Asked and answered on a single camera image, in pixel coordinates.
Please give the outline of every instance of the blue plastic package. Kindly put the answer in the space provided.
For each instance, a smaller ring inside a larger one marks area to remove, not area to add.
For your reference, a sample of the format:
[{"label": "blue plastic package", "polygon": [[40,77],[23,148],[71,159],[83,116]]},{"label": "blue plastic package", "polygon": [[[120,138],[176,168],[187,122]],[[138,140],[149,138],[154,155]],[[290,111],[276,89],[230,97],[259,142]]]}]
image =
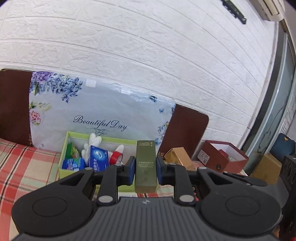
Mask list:
[{"label": "blue plastic package", "polygon": [[69,171],[79,171],[86,167],[85,161],[83,158],[70,158],[63,161],[62,169]]},{"label": "blue plastic package", "polygon": [[90,146],[89,148],[89,167],[95,172],[104,171],[109,166],[108,152],[101,148]]}]

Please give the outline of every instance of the white wall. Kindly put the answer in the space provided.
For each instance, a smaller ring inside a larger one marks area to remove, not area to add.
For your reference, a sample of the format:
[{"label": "white wall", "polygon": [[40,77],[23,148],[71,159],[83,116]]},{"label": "white wall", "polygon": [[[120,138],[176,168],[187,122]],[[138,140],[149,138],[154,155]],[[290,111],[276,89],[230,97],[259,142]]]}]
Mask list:
[{"label": "white wall", "polygon": [[247,0],[10,0],[0,8],[0,69],[124,82],[210,117],[203,139],[238,144],[272,53],[274,23]]}]

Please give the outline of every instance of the black speaker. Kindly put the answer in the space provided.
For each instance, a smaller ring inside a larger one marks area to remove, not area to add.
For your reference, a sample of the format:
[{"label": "black speaker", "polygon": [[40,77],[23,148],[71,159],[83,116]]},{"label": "black speaker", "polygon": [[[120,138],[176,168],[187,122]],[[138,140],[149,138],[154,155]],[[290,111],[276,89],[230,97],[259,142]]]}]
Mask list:
[{"label": "black speaker", "polygon": [[282,208],[283,218],[280,223],[279,237],[282,241],[289,241],[296,237],[296,157],[285,156],[281,168],[282,179],[289,197]]}]

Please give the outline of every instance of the air conditioner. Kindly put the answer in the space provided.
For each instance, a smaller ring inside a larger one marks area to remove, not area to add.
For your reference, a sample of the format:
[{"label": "air conditioner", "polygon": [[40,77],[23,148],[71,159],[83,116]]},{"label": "air conditioner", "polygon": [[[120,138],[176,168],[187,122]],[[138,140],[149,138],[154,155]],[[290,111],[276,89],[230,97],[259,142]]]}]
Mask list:
[{"label": "air conditioner", "polygon": [[283,0],[250,0],[263,20],[278,22],[283,20],[285,6]]}]

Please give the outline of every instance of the red tape roll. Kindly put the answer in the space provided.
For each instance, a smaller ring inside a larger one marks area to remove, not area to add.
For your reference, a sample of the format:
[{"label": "red tape roll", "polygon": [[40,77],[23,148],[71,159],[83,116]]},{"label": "red tape roll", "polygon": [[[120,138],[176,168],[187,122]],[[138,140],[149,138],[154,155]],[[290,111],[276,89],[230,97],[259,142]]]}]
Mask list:
[{"label": "red tape roll", "polygon": [[120,152],[118,152],[118,151],[113,152],[113,154],[110,157],[109,165],[115,165],[120,156],[121,156],[121,160],[122,160],[123,155]]}]

